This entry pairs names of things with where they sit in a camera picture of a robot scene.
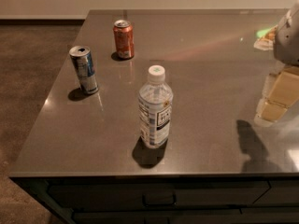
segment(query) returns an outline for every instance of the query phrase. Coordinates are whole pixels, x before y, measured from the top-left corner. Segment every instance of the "table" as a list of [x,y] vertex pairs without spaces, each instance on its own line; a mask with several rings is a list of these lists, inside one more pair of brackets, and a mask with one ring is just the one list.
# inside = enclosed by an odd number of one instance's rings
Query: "table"
[[[292,222],[299,105],[270,128],[253,122],[265,77],[283,65],[253,43],[285,13],[91,10],[74,46],[91,48],[99,92],[82,95],[65,54],[10,178],[67,223]],[[134,26],[131,60],[115,53],[118,19]],[[153,64],[174,102],[167,144],[149,150],[137,94]]]

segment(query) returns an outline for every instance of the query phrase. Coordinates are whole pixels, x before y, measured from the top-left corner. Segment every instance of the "brown floor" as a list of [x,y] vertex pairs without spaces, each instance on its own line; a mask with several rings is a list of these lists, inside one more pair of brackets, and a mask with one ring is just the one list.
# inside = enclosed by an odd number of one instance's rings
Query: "brown floor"
[[0,224],[61,224],[7,176],[80,25],[1,25]]

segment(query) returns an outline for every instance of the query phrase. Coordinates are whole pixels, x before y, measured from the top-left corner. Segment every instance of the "bottle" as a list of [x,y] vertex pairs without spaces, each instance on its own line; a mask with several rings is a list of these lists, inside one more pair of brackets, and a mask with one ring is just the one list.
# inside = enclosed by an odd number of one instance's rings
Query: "bottle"
[[149,68],[148,82],[139,91],[141,138],[148,148],[158,148],[168,139],[173,92],[165,83],[165,69]]

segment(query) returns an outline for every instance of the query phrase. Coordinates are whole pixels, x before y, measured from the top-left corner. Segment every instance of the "soda can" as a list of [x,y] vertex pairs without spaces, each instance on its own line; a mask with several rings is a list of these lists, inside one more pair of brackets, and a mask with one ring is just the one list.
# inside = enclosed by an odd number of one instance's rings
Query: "soda can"
[[126,20],[115,21],[113,32],[118,56],[122,59],[130,59],[134,57],[132,24]]
[[96,93],[99,89],[95,79],[93,59],[88,47],[75,46],[69,50],[80,87],[85,94]]

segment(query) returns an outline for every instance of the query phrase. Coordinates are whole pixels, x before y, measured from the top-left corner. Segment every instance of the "silver can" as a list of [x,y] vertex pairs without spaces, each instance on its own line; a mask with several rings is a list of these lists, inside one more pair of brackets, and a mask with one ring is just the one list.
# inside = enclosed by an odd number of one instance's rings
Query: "silver can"
[[91,50],[84,46],[75,46],[69,50],[80,87],[85,94],[96,93],[99,89],[95,79]]

